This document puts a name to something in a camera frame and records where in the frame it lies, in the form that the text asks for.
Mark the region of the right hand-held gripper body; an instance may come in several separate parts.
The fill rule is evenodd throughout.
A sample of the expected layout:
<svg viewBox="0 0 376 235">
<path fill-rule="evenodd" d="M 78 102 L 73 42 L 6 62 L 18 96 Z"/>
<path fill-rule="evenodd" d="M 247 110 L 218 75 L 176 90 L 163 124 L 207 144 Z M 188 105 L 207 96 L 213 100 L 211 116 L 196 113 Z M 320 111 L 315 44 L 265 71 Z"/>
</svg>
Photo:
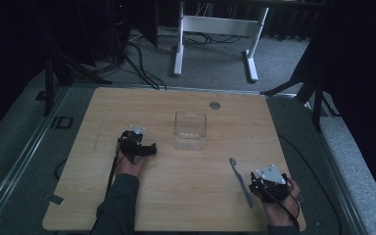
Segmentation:
<svg viewBox="0 0 376 235">
<path fill-rule="evenodd" d="M 281 173 L 275 164 L 256 170 L 258 178 L 255 188 L 266 203 L 283 201 L 288 195 L 287 175 Z"/>
</svg>

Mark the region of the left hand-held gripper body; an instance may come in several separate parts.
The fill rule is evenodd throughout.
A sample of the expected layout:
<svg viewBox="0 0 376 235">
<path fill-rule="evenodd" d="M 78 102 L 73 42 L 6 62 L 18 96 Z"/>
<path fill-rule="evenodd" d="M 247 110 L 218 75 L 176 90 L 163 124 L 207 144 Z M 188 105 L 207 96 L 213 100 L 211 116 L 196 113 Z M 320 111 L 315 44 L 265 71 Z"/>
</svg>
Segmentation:
<svg viewBox="0 0 376 235">
<path fill-rule="evenodd" d="M 117 154 L 122 153 L 134 164 L 135 156 L 142 147 L 141 141 L 144 132 L 144 127 L 129 125 L 129 130 L 125 130 L 117 140 Z"/>
</svg>

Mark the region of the person's left hand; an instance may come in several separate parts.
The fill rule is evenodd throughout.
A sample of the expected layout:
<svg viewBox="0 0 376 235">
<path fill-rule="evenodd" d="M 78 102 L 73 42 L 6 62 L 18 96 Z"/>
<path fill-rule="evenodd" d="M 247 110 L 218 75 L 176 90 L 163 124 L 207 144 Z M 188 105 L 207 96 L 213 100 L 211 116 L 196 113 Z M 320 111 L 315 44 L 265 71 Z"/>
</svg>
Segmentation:
<svg viewBox="0 0 376 235">
<path fill-rule="evenodd" d="M 118 151 L 118 161 L 115 167 L 114 175 L 118 177 L 120 174 L 129 174 L 139 177 L 142 168 L 147 161 L 146 157 L 141 158 L 136 164 L 133 164 L 121 151 Z"/>
</svg>

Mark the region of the person's right hand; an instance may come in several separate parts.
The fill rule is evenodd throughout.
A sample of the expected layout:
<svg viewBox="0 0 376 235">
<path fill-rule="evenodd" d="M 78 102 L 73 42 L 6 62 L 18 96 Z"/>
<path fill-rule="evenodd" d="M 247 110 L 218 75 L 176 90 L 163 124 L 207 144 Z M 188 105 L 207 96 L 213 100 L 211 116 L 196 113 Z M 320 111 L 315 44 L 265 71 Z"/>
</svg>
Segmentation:
<svg viewBox="0 0 376 235">
<path fill-rule="evenodd" d="M 296 201 L 301 193 L 298 183 L 288 178 L 289 196 L 279 204 L 262 202 L 267 222 L 272 226 L 296 226 L 300 213 L 299 203 Z"/>
</svg>

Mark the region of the blue toothbrush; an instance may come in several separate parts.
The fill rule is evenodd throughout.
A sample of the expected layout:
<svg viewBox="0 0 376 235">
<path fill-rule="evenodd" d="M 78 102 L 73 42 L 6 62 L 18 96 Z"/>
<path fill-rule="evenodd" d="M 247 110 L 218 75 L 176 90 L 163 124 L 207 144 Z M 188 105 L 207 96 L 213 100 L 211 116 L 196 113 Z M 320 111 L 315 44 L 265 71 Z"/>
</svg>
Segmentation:
<svg viewBox="0 0 376 235">
<path fill-rule="evenodd" d="M 236 162 L 235 158 L 229 158 L 229 161 L 230 161 L 230 165 L 233 169 L 234 174 L 236 175 L 237 179 L 239 180 L 241 188 L 242 188 L 242 190 L 245 194 L 245 197 L 247 199 L 248 205 L 252 209 L 253 206 L 254 206 L 254 203 L 253 203 L 253 200 L 252 200 L 252 198 L 251 198 L 251 196 L 248 192 L 248 189 L 246 188 L 246 185 L 245 185 L 245 182 L 244 182 L 244 179 L 243 179 L 241 173 L 236 168 L 237 162 Z"/>
</svg>

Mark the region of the clear plastic container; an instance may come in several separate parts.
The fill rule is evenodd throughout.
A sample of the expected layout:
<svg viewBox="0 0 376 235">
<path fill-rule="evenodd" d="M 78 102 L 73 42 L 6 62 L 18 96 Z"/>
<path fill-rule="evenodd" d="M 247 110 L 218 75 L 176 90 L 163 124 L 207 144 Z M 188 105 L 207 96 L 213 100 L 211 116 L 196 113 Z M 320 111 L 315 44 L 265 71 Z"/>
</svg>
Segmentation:
<svg viewBox="0 0 376 235">
<path fill-rule="evenodd" d="M 174 119 L 175 148 L 200 151 L 207 136 L 205 114 L 177 112 Z"/>
</svg>

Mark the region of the grey tape piece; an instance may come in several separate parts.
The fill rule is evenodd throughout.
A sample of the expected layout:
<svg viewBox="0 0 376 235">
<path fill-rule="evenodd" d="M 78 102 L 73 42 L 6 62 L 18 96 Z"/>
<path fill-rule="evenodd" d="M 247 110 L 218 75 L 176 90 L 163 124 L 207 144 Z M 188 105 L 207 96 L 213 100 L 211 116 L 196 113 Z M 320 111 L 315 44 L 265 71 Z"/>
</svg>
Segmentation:
<svg viewBox="0 0 376 235">
<path fill-rule="evenodd" d="M 48 201 L 48 202 L 53 203 L 53 204 L 58 205 L 58 206 L 61 206 L 63 204 L 63 202 L 65 201 L 64 198 L 59 197 L 59 196 L 54 195 L 54 194 L 45 194 L 43 196 L 43 199 L 45 201 Z"/>
</svg>

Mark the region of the black stand legs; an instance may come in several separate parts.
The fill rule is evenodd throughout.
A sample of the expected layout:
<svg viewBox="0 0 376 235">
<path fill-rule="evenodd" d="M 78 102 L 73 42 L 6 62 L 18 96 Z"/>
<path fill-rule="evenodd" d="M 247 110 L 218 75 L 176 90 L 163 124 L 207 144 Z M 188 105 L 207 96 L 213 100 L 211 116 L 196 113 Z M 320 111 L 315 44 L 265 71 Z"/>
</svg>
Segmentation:
<svg viewBox="0 0 376 235">
<path fill-rule="evenodd" d="M 54 77 L 57 77 L 62 86 L 71 86 L 73 84 L 70 67 L 89 77 L 96 83 L 111 84 L 110 81 L 101 78 L 94 72 L 86 69 L 84 66 L 71 59 L 58 48 L 55 42 L 46 42 L 44 51 L 47 56 L 47 61 L 45 63 L 45 111 L 43 114 L 45 117 L 47 117 L 55 107 Z"/>
<path fill-rule="evenodd" d="M 325 87 L 325 80 L 327 76 L 327 69 L 322 63 L 315 63 L 312 66 L 297 66 L 292 74 L 292 77 L 272 89 L 262 91 L 261 95 L 275 96 L 283 90 L 286 90 L 298 83 L 302 84 L 297 93 L 297 100 L 301 103 L 307 102 L 311 96 L 314 96 L 311 122 L 314 128 L 320 132 L 320 117 L 321 106 L 324 100 L 323 92 Z"/>
</svg>

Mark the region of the metal floor rail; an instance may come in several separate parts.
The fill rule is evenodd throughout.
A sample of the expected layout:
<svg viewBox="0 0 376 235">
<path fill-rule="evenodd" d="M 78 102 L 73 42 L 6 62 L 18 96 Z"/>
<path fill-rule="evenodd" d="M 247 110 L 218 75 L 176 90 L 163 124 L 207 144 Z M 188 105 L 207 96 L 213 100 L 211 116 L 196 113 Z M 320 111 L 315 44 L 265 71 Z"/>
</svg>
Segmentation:
<svg viewBox="0 0 376 235">
<path fill-rule="evenodd" d="M 337 201 L 337 212 L 341 212 L 344 220 L 338 218 L 339 223 L 343 225 L 346 223 L 352 235 L 367 235 L 367 230 L 361 220 L 351 192 L 349 191 L 345 182 L 345 173 L 340 170 L 332 147 L 325 138 L 325 131 L 317 128 L 316 124 L 313 126 L 314 139 L 317 141 L 321 154 L 319 159 L 323 162 L 325 172 L 332 187 L 332 198 Z"/>
<path fill-rule="evenodd" d="M 57 111 L 63 104 L 65 97 L 69 93 L 68 87 L 61 87 L 55 97 L 54 105 L 50 112 L 45 117 L 40 118 L 40 122 L 34 129 L 27 143 L 23 146 L 23 150 L 17 155 L 17 159 L 8 173 L 5 175 L 0 183 L 0 213 L 5 208 L 9 198 L 11 197 L 14 189 L 17 187 L 18 182 L 24 174 L 30 160 L 32 159 L 36 149 L 38 148 L 43 136 L 49 129 L 52 121 L 54 120 Z"/>
</svg>

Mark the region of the black floor bracket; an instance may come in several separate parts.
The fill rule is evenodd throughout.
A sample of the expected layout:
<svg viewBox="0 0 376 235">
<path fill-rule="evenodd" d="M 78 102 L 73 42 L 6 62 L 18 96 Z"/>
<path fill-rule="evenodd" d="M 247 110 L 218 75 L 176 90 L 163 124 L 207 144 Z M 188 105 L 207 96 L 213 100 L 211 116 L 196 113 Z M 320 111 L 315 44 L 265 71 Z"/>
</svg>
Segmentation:
<svg viewBox="0 0 376 235">
<path fill-rule="evenodd" d="M 55 116 L 51 122 L 50 127 L 52 129 L 70 129 L 73 124 L 72 117 Z"/>
</svg>

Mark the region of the white desk frame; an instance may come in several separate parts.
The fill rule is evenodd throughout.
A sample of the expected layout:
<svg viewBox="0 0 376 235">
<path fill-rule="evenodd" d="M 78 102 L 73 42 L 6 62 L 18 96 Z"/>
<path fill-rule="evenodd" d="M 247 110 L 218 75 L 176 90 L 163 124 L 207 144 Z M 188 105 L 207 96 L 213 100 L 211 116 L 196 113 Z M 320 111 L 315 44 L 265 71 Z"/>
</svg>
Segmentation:
<svg viewBox="0 0 376 235">
<path fill-rule="evenodd" d="M 180 76 L 182 74 L 184 33 L 198 32 L 252 37 L 253 41 L 250 49 L 244 52 L 244 60 L 251 82 L 257 82 L 259 80 L 254 55 L 259 44 L 259 39 L 264 27 L 266 16 L 268 14 L 268 7 L 262 8 L 262 13 L 259 19 L 256 21 L 191 16 L 186 15 L 184 13 L 184 9 L 185 3 L 183 1 L 180 1 L 178 13 L 178 44 L 176 47 L 175 62 L 173 68 L 174 75 Z"/>
</svg>

